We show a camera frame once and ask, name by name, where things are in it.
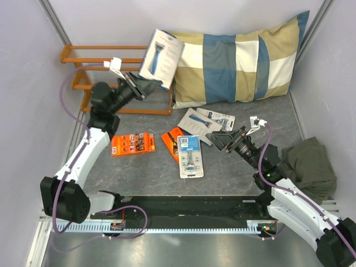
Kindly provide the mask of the white box blue razor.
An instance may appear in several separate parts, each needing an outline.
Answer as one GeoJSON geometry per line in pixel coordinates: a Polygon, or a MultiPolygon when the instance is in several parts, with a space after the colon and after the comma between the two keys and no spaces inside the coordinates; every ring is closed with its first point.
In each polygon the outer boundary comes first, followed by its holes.
{"type": "Polygon", "coordinates": [[[205,117],[192,108],[187,110],[177,126],[189,135],[198,136],[200,141],[208,146],[211,146],[212,142],[206,137],[206,134],[220,131],[222,129],[220,124],[205,117]]]}
{"type": "Polygon", "coordinates": [[[161,88],[169,90],[179,65],[185,44],[172,34],[155,29],[146,49],[139,76],[159,80],[161,88]]]}

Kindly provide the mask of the clear blister razor pack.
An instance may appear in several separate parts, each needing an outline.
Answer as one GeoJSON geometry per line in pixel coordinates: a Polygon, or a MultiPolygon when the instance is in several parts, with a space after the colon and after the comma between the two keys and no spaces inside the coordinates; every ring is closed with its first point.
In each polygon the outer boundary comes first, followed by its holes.
{"type": "Polygon", "coordinates": [[[181,179],[204,177],[200,139],[196,135],[178,136],[179,172],[181,179]]]}

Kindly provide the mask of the orange razor cartridge pack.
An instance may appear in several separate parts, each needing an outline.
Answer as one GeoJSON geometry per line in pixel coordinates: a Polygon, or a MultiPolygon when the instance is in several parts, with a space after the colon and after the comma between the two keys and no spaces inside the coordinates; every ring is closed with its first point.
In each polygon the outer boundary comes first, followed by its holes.
{"type": "Polygon", "coordinates": [[[156,151],[153,134],[148,132],[114,136],[111,140],[111,156],[139,155],[156,151]]]}

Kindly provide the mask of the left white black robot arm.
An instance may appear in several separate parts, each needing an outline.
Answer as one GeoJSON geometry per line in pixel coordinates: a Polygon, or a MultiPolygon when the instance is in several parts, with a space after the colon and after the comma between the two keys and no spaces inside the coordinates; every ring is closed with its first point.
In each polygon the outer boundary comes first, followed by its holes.
{"type": "Polygon", "coordinates": [[[90,120],[86,132],[70,159],[53,176],[44,177],[40,183],[43,209],[46,215],[69,223],[80,224],[90,214],[102,212],[110,219],[118,218],[122,205],[109,192],[87,196],[83,190],[87,176],[98,156],[114,137],[120,119],[117,112],[131,100],[144,100],[158,89],[162,81],[149,80],[124,74],[117,80],[116,88],[98,82],[91,88],[90,120]]]}

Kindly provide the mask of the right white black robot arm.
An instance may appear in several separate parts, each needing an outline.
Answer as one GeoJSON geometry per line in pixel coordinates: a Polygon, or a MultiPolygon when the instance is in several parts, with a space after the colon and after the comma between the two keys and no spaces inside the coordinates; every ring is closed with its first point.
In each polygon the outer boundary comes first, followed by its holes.
{"type": "Polygon", "coordinates": [[[263,190],[254,206],[259,218],[271,216],[290,228],[314,249],[323,266],[355,264],[355,222],[328,212],[298,189],[281,172],[271,138],[256,148],[244,127],[207,133],[206,138],[220,151],[235,151],[257,171],[253,178],[263,190]]]}

